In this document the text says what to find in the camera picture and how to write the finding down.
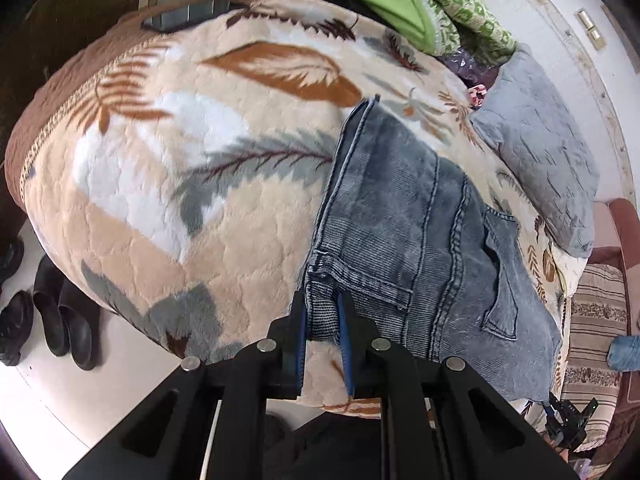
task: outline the green patterned fabric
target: green patterned fabric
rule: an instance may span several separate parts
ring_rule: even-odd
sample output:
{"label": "green patterned fabric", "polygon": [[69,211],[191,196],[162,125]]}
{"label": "green patterned fabric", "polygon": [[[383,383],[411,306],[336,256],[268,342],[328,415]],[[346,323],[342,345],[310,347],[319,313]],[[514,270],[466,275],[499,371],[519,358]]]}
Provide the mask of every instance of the green patterned fabric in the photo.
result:
{"label": "green patterned fabric", "polygon": [[430,6],[436,10],[440,25],[440,37],[443,51],[451,53],[460,46],[460,33],[455,23],[459,23],[471,32],[463,34],[475,43],[473,54],[478,60],[488,64],[503,64],[509,60],[516,48],[516,40],[508,30],[502,28],[498,20],[486,8],[482,0],[431,0]]}

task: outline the metal bolt head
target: metal bolt head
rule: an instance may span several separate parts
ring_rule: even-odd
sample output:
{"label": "metal bolt head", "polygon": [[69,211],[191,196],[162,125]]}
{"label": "metal bolt head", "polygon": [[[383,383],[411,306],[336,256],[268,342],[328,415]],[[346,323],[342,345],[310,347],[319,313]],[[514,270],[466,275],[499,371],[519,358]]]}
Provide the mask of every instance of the metal bolt head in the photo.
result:
{"label": "metal bolt head", "polygon": [[276,349],[278,344],[273,339],[260,339],[258,341],[258,350],[260,352],[271,352]]}
{"label": "metal bolt head", "polygon": [[450,357],[446,360],[447,368],[454,372],[461,372],[465,369],[466,363],[459,357]]}
{"label": "metal bolt head", "polygon": [[180,361],[180,368],[182,368],[185,372],[193,372],[194,370],[200,368],[200,359],[193,355],[185,357],[182,361]]}
{"label": "metal bolt head", "polygon": [[391,342],[384,337],[377,337],[371,342],[371,347],[379,352],[384,352],[391,348]]}

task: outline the light switch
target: light switch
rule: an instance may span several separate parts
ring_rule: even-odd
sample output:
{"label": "light switch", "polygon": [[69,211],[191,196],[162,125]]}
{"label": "light switch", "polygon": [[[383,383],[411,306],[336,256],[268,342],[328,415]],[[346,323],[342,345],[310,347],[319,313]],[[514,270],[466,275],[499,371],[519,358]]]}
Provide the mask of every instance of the light switch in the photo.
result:
{"label": "light switch", "polygon": [[578,12],[578,18],[587,30],[596,26],[596,24],[591,21],[591,17],[587,14],[587,11],[584,9]]}

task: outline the jeans seam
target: jeans seam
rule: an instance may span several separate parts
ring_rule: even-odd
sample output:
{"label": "jeans seam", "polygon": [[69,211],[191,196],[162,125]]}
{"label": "jeans seam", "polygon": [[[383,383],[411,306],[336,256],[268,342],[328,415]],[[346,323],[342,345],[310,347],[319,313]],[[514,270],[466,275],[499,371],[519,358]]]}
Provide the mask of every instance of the jeans seam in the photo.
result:
{"label": "jeans seam", "polygon": [[[486,229],[487,229],[487,234],[494,241],[494,244],[495,244],[497,250],[502,252],[502,248],[500,246],[500,241],[498,240],[498,237],[497,237],[497,235],[495,233],[494,227],[491,225],[490,222],[486,222],[485,226],[486,226]],[[500,259],[500,266],[502,266],[502,256],[503,255],[501,255],[500,252],[498,252],[497,254],[498,254],[498,258]],[[513,293],[513,289],[511,287],[511,280],[510,280],[509,275],[508,275],[506,270],[504,271],[504,279],[507,281],[507,286],[508,286],[509,290]]]}
{"label": "jeans seam", "polygon": [[353,156],[353,152],[356,149],[356,145],[360,140],[360,135],[362,134],[364,123],[369,117],[369,113],[371,112],[375,104],[376,104],[376,100],[371,98],[369,100],[369,103],[367,103],[367,107],[365,108],[362,114],[362,117],[360,118],[360,123],[358,124],[358,127],[356,129],[356,133],[353,135],[353,141],[351,142],[351,146],[349,147],[349,151],[347,152],[347,155],[344,157],[344,162],[342,164],[342,167],[340,168],[340,173],[338,174],[338,178],[335,181],[334,189],[332,190],[331,196],[329,197],[329,200],[327,201],[326,206],[324,207],[324,211],[322,212],[322,218],[320,219],[320,223],[318,224],[318,230],[316,231],[316,240],[313,246],[314,249],[317,249],[324,241],[324,227],[326,224],[326,220],[329,216],[329,210],[331,209],[331,206],[334,204],[336,200],[336,197],[340,190],[340,184],[344,179],[344,174],[346,172],[347,166],[349,165],[351,157]]}
{"label": "jeans seam", "polygon": [[486,212],[487,213],[491,213],[492,215],[497,216],[498,218],[501,218],[502,220],[506,220],[508,222],[518,223],[518,219],[514,215],[510,215],[508,213],[503,213],[501,211],[495,210],[490,205],[486,206]]}
{"label": "jeans seam", "polygon": [[[434,178],[433,178],[433,187],[431,188],[431,195],[429,197],[429,206],[427,208],[427,212],[424,216],[424,221],[422,222],[422,240],[420,243],[420,257],[418,259],[418,267],[415,271],[414,278],[411,280],[411,292],[413,295],[413,291],[415,288],[415,282],[418,279],[418,276],[422,273],[422,268],[424,267],[424,255],[425,255],[425,247],[427,245],[427,227],[429,226],[429,220],[431,219],[431,211],[433,210],[433,202],[436,197],[436,193],[438,192],[438,184],[440,183],[440,157],[435,154],[435,165],[434,165]],[[410,316],[407,316],[404,319],[404,325],[402,327],[401,334],[401,343],[402,345],[407,345],[407,337],[409,332],[409,321]]]}
{"label": "jeans seam", "polygon": [[454,217],[454,222],[451,228],[449,243],[451,251],[451,276],[442,296],[440,297],[440,302],[436,307],[436,317],[433,321],[433,327],[431,328],[431,340],[428,351],[428,358],[431,360],[438,359],[437,354],[439,354],[439,352],[436,352],[435,350],[440,347],[442,327],[449,315],[449,309],[460,290],[460,284],[462,283],[464,275],[464,261],[462,259],[462,251],[460,250],[460,238],[462,237],[462,227],[465,221],[466,207],[469,201],[468,184],[468,178],[465,176],[462,185],[460,204],[458,205],[458,211],[456,211],[456,216]]}
{"label": "jeans seam", "polygon": [[506,339],[508,341],[517,341],[518,340],[517,334],[507,334],[505,331],[503,331],[500,328],[498,328],[498,326],[493,321],[488,319],[488,316],[489,316],[489,314],[491,314],[492,310],[493,309],[489,309],[489,312],[487,312],[484,315],[484,323],[482,324],[481,330],[483,330],[484,332],[489,332],[491,334],[494,334],[494,335],[496,335],[498,337],[501,337],[503,339]]}
{"label": "jeans seam", "polygon": [[[337,153],[338,150],[340,150],[340,148],[342,147],[342,142],[344,142],[344,132],[347,128],[347,124],[349,123],[349,120],[353,117],[354,114],[357,113],[358,110],[360,110],[360,107],[366,102],[366,100],[362,100],[359,104],[356,105],[356,107],[349,113],[349,116],[347,117],[347,119],[344,121],[343,124],[343,128],[340,131],[340,137],[338,138],[338,144],[336,146],[336,151],[335,151],[335,155],[334,155],[334,165],[338,159],[337,157]],[[371,98],[369,99],[369,102],[367,103],[367,107],[364,110],[362,117],[360,119],[360,123],[358,124],[358,127],[356,129],[356,133],[353,136],[353,140],[351,142],[351,146],[349,147],[349,151],[347,153],[347,155],[344,158],[344,162],[342,164],[342,167],[340,168],[340,173],[338,174],[338,177],[335,181],[335,185],[334,188],[332,189],[331,195],[329,197],[327,197],[326,199],[326,203],[321,203],[320,209],[318,210],[318,218],[316,218],[316,229],[313,235],[313,245],[312,247],[309,249],[309,252],[307,253],[307,257],[304,263],[304,267],[303,269],[305,269],[302,273],[302,280],[303,282],[305,282],[305,301],[306,301],[306,306],[307,306],[307,315],[308,315],[308,331],[309,333],[313,332],[313,326],[314,326],[314,304],[313,304],[313,299],[312,299],[312,291],[310,289],[310,287],[308,286],[307,283],[307,279],[306,279],[306,274],[308,272],[308,263],[309,263],[309,256],[311,255],[312,251],[314,249],[316,249],[317,247],[319,247],[322,243],[323,240],[323,236],[324,236],[324,226],[326,224],[326,219],[329,215],[329,209],[331,209],[332,204],[335,201],[335,197],[338,194],[338,190],[340,189],[340,184],[342,183],[342,180],[344,178],[344,173],[346,170],[346,167],[351,159],[351,155],[353,155],[355,146],[358,142],[358,139],[360,137],[360,133],[362,130],[362,125],[363,122],[365,121],[366,117],[369,115],[369,112],[371,111],[371,109],[373,108],[373,105],[376,103],[377,101],[375,100],[375,98]],[[329,184],[331,183],[331,177],[334,174],[334,171],[337,168],[332,167],[332,170],[329,173],[329,180],[327,183],[327,186],[329,186]]]}
{"label": "jeans seam", "polygon": [[[324,270],[322,269],[318,269],[318,266],[328,266],[330,267],[331,271],[333,272],[328,272],[328,274],[331,275],[331,277],[336,280],[337,282],[343,284],[344,286],[348,287],[348,288],[352,288],[354,290],[357,290],[358,292],[361,292],[365,295],[368,296],[372,296],[374,298],[376,298],[377,300],[380,301],[385,301],[385,303],[389,303],[394,305],[395,307],[397,307],[399,310],[405,312],[408,310],[409,305],[411,304],[411,299],[412,299],[412,291],[406,288],[402,288],[401,286],[395,285],[393,283],[390,282],[386,282],[385,280],[380,280],[379,278],[376,278],[374,276],[371,276],[369,274],[367,274],[366,272],[361,272],[359,270],[353,269],[353,267],[348,266],[346,263],[344,263],[340,258],[337,258],[335,256],[331,256],[330,254],[327,253],[321,253],[320,251],[314,251],[314,253],[317,256],[326,256],[331,258],[331,262],[326,262],[326,263],[319,263],[317,260],[318,258],[315,258],[316,261],[314,261],[313,263],[311,263],[309,265],[309,267],[313,267],[312,269],[308,270],[309,274],[321,274],[324,272]],[[370,282],[375,283],[378,288],[375,289],[373,286],[372,287],[368,287],[368,286],[363,286],[363,285],[359,285],[357,283],[355,283],[348,274],[346,274],[344,271],[350,273],[350,274],[354,274],[355,276],[363,276],[366,277]],[[382,287],[386,286],[389,289],[391,289],[395,295],[395,298],[391,298],[390,295],[385,294],[382,291]],[[406,296],[406,300],[405,301],[399,301],[398,297],[399,296]]]}

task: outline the jeans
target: jeans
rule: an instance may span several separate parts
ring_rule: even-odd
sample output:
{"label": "jeans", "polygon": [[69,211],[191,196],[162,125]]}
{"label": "jeans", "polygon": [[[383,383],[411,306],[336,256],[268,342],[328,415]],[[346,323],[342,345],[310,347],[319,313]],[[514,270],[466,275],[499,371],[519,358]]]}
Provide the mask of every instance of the jeans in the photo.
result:
{"label": "jeans", "polygon": [[619,335],[609,346],[607,364],[619,372],[640,370],[640,336]]}
{"label": "jeans", "polygon": [[338,342],[335,301],[414,356],[465,359],[507,400],[548,400],[561,337],[527,275],[518,222],[378,100],[344,123],[303,269],[308,330]]}

